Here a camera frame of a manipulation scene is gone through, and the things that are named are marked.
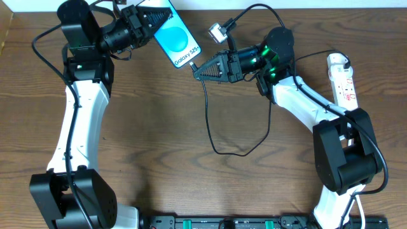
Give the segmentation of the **blue screen Galaxy smartphone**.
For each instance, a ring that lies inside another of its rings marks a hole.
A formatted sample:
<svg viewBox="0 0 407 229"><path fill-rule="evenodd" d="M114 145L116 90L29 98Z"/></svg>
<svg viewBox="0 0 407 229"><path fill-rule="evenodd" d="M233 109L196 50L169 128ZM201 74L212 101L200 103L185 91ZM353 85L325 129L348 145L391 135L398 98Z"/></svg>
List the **blue screen Galaxy smartphone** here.
<svg viewBox="0 0 407 229"><path fill-rule="evenodd" d="M175 68L181 68L201 53L201 47L170 0L142 1L138 6L171 9L172 17L155 33L155 39Z"/></svg>

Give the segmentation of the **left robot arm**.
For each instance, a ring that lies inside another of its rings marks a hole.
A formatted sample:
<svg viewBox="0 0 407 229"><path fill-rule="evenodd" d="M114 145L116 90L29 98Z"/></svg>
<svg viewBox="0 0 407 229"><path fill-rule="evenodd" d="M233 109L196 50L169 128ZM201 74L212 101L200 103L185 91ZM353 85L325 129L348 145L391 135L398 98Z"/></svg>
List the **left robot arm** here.
<svg viewBox="0 0 407 229"><path fill-rule="evenodd" d="M82 0L62 3L57 16L67 43L62 49L66 110L59 141L46 171L35 174L30 193L49 228L138 228L139 212L119 204L99 174L98 146L111 98L114 62L146 45L174 10L143 1L112 9Z"/></svg>

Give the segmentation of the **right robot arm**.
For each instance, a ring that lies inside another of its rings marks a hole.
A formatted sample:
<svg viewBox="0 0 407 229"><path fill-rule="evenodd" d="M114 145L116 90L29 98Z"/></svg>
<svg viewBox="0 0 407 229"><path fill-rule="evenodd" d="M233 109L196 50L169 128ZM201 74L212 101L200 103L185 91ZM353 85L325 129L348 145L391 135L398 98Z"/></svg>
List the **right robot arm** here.
<svg viewBox="0 0 407 229"><path fill-rule="evenodd" d="M286 27L272 29L260 44L243 49L236 47L230 32L219 24L209 29L217 43L228 43L228 49L194 67L194 77L202 83L236 83L251 73L270 104L302 122L313 135L315 168L323 184L312 213L314 225L346 227L352 206L368 194L366 185L376 174L389 173L369 115L361 108L325 99L297 75L294 36Z"/></svg>

